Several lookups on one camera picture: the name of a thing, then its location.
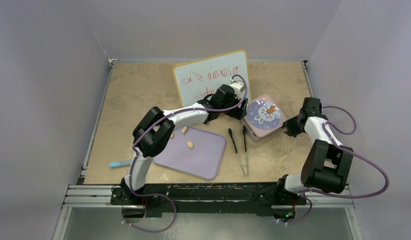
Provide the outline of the metal tweezers black tips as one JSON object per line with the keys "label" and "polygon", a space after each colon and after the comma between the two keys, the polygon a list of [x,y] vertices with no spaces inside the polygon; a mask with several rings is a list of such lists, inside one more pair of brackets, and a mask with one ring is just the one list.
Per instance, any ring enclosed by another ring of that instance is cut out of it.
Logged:
{"label": "metal tweezers black tips", "polygon": [[247,128],[246,126],[242,127],[242,137],[243,137],[243,153],[241,154],[240,149],[238,148],[235,138],[234,138],[234,133],[231,128],[227,130],[230,140],[232,142],[234,152],[237,156],[239,166],[241,168],[242,174],[247,177],[249,175],[249,156],[248,156],[248,149],[247,149],[247,140],[246,140],[246,135],[247,135]]}

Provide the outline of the silver metal box lid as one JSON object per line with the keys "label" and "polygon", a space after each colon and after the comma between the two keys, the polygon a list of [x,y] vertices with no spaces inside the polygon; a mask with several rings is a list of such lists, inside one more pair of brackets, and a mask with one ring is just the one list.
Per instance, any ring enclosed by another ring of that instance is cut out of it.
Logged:
{"label": "silver metal box lid", "polygon": [[263,94],[251,100],[246,106],[246,116],[254,120],[262,119],[265,121],[273,121],[273,119],[281,119],[286,117],[276,102],[268,95]]}

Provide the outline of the lilac plastic tray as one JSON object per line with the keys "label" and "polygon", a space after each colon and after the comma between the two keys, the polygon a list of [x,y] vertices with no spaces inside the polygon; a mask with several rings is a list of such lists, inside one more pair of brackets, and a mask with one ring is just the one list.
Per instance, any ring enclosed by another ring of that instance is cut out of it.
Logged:
{"label": "lilac plastic tray", "polygon": [[[188,127],[186,134],[181,129],[173,132],[165,149],[154,157],[153,163],[176,171],[211,180],[217,176],[226,145],[223,135]],[[187,142],[192,142],[189,149]]]}

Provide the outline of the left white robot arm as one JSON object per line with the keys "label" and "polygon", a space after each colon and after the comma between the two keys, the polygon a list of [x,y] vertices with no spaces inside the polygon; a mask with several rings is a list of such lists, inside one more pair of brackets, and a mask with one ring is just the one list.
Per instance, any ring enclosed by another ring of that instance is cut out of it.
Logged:
{"label": "left white robot arm", "polygon": [[151,163],[166,148],[175,130],[195,124],[207,124],[221,114],[241,120],[246,115],[247,103],[246,87],[237,87],[233,83],[223,84],[216,93],[187,107],[175,110],[152,107],[132,132],[134,158],[120,183],[123,198],[131,205],[142,200],[141,189],[146,184]]}

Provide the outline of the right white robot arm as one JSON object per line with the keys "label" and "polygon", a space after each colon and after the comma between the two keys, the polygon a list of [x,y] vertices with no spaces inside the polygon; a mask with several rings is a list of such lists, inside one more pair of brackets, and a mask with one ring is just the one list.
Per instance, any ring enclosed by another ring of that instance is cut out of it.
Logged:
{"label": "right white robot arm", "polygon": [[275,199],[282,204],[306,189],[340,194],[347,184],[353,155],[336,148],[342,143],[327,126],[328,118],[322,114],[318,98],[306,97],[299,114],[283,123],[285,134],[297,137],[307,134],[312,147],[301,173],[283,176],[284,184],[274,190]]}

